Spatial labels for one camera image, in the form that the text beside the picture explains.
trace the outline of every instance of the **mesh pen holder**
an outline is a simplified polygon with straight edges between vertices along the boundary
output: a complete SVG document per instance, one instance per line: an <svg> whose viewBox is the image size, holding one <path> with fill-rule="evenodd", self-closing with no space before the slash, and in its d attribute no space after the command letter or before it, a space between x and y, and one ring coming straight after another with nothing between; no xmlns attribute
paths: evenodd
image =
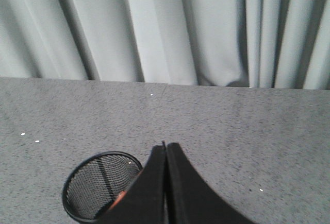
<svg viewBox="0 0 330 224"><path fill-rule="evenodd" d="M141 169L135 157L118 151L100 153L85 160L64 185L65 211L81 224L96 223Z"/></svg>

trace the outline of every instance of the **gray curtain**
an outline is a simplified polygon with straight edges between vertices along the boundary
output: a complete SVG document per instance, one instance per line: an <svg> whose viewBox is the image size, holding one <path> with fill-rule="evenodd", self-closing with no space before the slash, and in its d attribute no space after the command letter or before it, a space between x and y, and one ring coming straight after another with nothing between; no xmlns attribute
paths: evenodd
<svg viewBox="0 0 330 224"><path fill-rule="evenodd" d="M0 0L0 76L329 89L330 0Z"/></svg>

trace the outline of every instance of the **black object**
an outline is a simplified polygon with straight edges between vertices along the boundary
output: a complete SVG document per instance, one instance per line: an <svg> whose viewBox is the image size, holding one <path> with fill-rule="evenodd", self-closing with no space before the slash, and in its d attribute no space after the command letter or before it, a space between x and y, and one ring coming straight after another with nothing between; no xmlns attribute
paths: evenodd
<svg viewBox="0 0 330 224"><path fill-rule="evenodd" d="M126 153L119 155L130 158L129 165L134 164L136 170L105 164L99 154L80 164L69 176L63 189L63 205L79 223L163 224L166 193L170 224L253 224L205 183L178 143L170 143L167 148L164 143L153 147L145 168L137 177L142 168L138 160ZM94 163L90 171L96 171L95 174L79 173L91 162ZM86 190L86 186L96 182L102 186ZM116 201L122 191L124 196Z"/></svg>
<svg viewBox="0 0 330 224"><path fill-rule="evenodd" d="M135 157L118 151L100 153L85 160L64 185L64 209L79 223L96 223L141 169Z"/></svg>

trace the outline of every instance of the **black mesh cup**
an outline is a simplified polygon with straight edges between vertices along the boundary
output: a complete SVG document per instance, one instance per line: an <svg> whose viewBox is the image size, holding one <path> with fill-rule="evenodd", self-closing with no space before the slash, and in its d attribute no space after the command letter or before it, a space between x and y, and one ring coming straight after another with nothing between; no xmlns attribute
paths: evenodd
<svg viewBox="0 0 330 224"><path fill-rule="evenodd" d="M124 152L104 152L85 160L64 184L64 209L79 223L96 223L141 169L141 163Z"/></svg>

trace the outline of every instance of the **curtain fold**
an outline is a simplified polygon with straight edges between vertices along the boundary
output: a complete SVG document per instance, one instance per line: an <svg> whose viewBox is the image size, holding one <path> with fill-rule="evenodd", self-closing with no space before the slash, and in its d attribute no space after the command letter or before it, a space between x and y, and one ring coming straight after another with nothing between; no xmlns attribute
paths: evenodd
<svg viewBox="0 0 330 224"><path fill-rule="evenodd" d="M327 89L330 0L0 0L0 76Z"/></svg>

